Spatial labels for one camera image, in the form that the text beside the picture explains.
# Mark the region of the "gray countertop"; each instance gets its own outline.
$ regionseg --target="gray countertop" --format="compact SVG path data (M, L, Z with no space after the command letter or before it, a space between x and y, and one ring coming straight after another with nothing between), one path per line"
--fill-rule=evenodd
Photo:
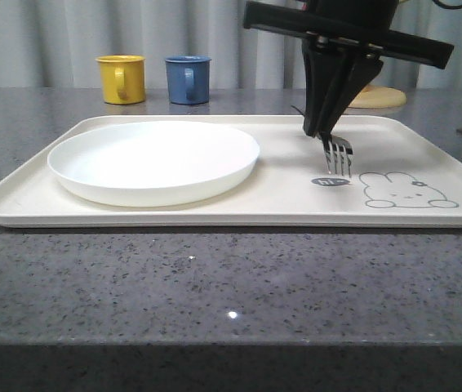
M405 123L462 162L462 91L409 91ZM304 91L0 88L0 180L109 114L294 114ZM462 229L0 227L0 345L462 345Z

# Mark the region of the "cable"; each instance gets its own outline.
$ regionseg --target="cable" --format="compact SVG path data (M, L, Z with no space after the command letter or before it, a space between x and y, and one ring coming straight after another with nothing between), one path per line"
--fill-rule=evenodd
M448 4L445 4L441 0L433 0L433 3L436 4L438 7L441 7L445 10L460 10L462 9L462 4L459 4L457 6L450 6Z

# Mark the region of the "yellow mug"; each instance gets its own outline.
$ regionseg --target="yellow mug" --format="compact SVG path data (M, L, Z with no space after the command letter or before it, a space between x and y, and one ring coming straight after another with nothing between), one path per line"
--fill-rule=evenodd
M146 100L144 57L115 55L96 58L102 93L108 104L134 104Z

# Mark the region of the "fork tines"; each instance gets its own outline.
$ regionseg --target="fork tines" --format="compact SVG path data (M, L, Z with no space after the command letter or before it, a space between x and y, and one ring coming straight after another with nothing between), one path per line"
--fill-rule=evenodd
M338 136L330 135L322 138L323 152L326 155L327 170L329 174L340 174L345 176L345 172L351 177L351 158L353 147L346 140Z

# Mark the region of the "blue mug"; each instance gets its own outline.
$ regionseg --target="blue mug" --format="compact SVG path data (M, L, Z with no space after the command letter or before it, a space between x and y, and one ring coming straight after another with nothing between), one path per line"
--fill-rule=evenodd
M197 105L209 101L209 62L206 56L166 58L167 90L173 104Z

